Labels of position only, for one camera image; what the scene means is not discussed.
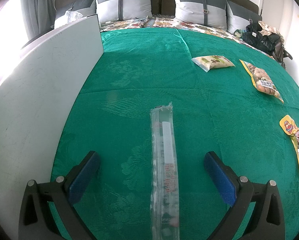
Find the blue gripper pad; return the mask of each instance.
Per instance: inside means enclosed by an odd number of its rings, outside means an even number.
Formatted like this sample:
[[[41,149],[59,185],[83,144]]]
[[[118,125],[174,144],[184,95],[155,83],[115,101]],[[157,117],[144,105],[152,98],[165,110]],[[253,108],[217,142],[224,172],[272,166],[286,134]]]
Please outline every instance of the blue gripper pad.
[[[232,207],[237,197],[236,188],[229,177],[226,175],[221,165],[224,166],[223,163],[219,164],[210,152],[206,153],[204,157],[205,170],[211,177],[223,201]]]
[[[94,152],[69,186],[67,199],[71,205],[80,201],[99,165],[100,157]]]

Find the mushroom package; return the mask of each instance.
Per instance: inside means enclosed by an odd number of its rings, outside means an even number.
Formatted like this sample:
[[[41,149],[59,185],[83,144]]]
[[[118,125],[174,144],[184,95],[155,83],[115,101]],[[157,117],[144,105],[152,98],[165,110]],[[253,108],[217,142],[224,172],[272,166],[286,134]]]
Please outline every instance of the mushroom package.
[[[278,92],[277,88],[275,87],[274,83],[270,79],[269,75],[265,72],[264,69],[255,67],[253,64],[243,61],[242,62],[244,68],[251,76],[251,80],[253,82],[254,87],[265,94],[273,95],[274,97],[281,100],[284,103],[280,93]]]

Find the floral bedsheet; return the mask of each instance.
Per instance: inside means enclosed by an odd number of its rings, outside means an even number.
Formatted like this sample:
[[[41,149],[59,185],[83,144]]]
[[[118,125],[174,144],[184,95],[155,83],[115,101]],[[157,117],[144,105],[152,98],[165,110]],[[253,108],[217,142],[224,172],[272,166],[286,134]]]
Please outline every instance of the floral bedsheet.
[[[145,19],[131,19],[131,20],[119,21],[119,22],[109,22],[109,23],[101,24],[100,30],[101,32],[104,32],[104,31],[123,30],[123,29],[156,28],[156,27],[168,27],[168,28],[176,28],[181,30],[189,30],[189,31],[214,35],[223,39],[234,40],[239,44],[244,44],[274,59],[272,56],[268,55],[267,53],[254,48],[253,46],[244,42],[242,39],[235,37],[233,34],[227,31],[213,28],[213,27],[207,27],[201,24],[183,22],[176,18],[154,16],[154,17],[146,17]]]
[[[156,17],[155,23],[153,24],[153,28],[155,28],[155,27],[169,27],[169,28],[175,28],[175,29],[181,29],[181,30],[189,30],[189,31],[200,32],[200,33],[217,36],[217,37],[220,37],[223,39],[234,40],[239,44],[244,44],[244,45],[246,45],[252,49],[255,49],[255,50],[265,54],[266,56],[274,59],[272,56],[268,55],[267,53],[254,48],[253,46],[244,42],[242,39],[239,39],[239,38],[235,37],[233,34],[227,32],[227,31],[221,30],[221,29],[207,27],[207,26],[204,26],[201,24],[196,24],[196,23],[182,22],[181,20],[178,20],[176,18],[172,19],[172,18],[158,18],[158,17]]]

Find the white label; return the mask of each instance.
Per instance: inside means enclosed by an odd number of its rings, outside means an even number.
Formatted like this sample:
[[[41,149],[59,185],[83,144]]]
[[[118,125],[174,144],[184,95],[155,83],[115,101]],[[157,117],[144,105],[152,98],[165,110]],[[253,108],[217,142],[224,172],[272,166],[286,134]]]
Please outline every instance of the white label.
[[[260,84],[261,84],[263,87],[273,88],[273,85],[272,85],[271,82],[269,82],[269,81],[260,80]]]
[[[164,161],[165,163],[174,163],[173,142],[171,138],[171,123],[162,122],[163,144],[164,144]]]

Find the bed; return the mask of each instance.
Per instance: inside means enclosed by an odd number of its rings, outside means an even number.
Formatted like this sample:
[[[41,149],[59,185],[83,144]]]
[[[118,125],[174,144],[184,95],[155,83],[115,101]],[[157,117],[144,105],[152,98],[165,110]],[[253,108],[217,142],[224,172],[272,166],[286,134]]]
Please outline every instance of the bed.
[[[56,0],[56,8],[68,1]],[[258,12],[248,0],[233,1]],[[152,0],[153,14],[173,15],[172,2]],[[155,22],[170,20],[157,17]],[[101,167],[75,205],[77,212],[98,239],[151,239],[149,112],[172,102],[180,238],[206,239],[228,210],[203,168],[205,153],[215,151],[238,175],[258,183],[277,182],[286,239],[293,239],[299,231],[299,169],[279,121],[289,114],[299,126],[299,87],[276,61],[226,32],[175,24],[102,33],[104,54],[68,116],[51,180],[67,174],[88,151],[97,151]],[[223,55],[235,67],[205,73],[191,61],[202,55]],[[284,104],[258,92],[239,59],[263,68]],[[69,239],[53,205],[51,209]]]

